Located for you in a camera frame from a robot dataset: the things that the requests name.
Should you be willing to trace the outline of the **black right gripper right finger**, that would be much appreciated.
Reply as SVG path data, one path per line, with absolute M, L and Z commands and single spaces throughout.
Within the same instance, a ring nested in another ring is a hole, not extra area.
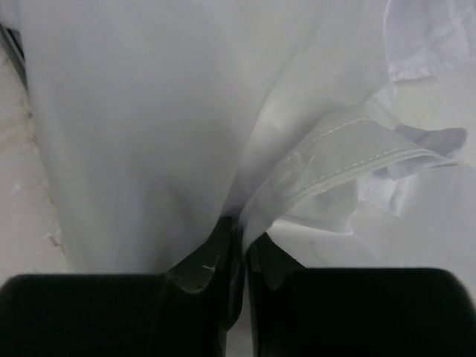
M 438 268 L 307 268 L 268 235 L 247 253 L 256 356 L 473 356 L 475 307 Z

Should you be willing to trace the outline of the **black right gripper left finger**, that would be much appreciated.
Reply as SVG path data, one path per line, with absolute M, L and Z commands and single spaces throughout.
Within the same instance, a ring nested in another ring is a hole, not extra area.
M 21 274 L 1 287 L 3 356 L 223 356 L 234 221 L 162 274 Z

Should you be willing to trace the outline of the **white shirt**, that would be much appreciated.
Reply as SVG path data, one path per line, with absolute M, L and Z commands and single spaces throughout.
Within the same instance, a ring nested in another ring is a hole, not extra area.
M 396 83 L 475 63 L 473 1 L 3 1 L 70 264 L 152 272 L 234 218 L 239 252 L 400 217 L 462 128 Z

